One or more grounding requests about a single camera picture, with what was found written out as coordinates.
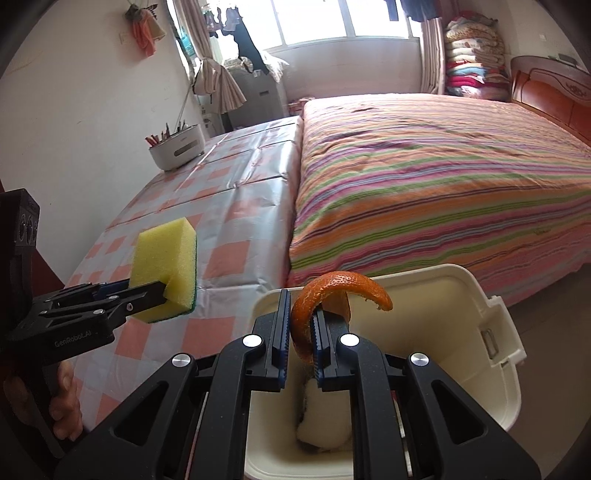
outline white plastic bin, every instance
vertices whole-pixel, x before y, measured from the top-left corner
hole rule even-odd
[[[500,297],[487,299],[474,276],[457,265],[438,265],[376,277],[394,309],[383,312],[350,295],[350,330],[398,356],[432,357],[505,429],[519,413],[515,365],[525,358],[517,330]],[[301,288],[291,289],[292,301]],[[257,302],[253,320],[277,308],[279,290]],[[256,480],[353,478],[352,452],[309,453],[296,441],[304,366],[291,348],[280,393],[253,392],[245,473]]]

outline checkered tablecloth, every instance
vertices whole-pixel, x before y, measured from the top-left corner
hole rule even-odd
[[[292,117],[211,139],[204,156],[148,183],[90,249],[69,286],[127,278],[143,230],[186,217],[197,231],[194,312],[153,325],[130,317],[113,343],[74,359],[87,427],[175,353],[211,355],[250,332],[256,301],[284,285],[302,129]]]

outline wooden headboard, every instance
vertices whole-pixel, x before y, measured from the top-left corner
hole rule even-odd
[[[515,57],[512,101],[591,146],[591,75],[557,60]]]

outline yellow sponge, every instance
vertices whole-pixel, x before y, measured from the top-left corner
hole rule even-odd
[[[197,235],[186,218],[140,233],[131,265],[129,286],[156,280],[166,285],[166,302],[134,314],[146,323],[159,322],[195,308]]]

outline orange peel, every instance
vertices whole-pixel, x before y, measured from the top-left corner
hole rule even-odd
[[[295,351],[304,362],[308,364],[313,362],[310,318],[314,313],[314,309],[323,300],[330,297],[331,303],[336,303],[339,310],[335,313],[343,315],[348,321],[350,315],[347,315],[349,305],[346,293],[355,293],[367,300],[372,300],[380,310],[392,310],[392,299],[388,293],[382,286],[365,275],[336,271],[315,278],[302,289],[300,296],[297,297],[291,308],[291,339]]]

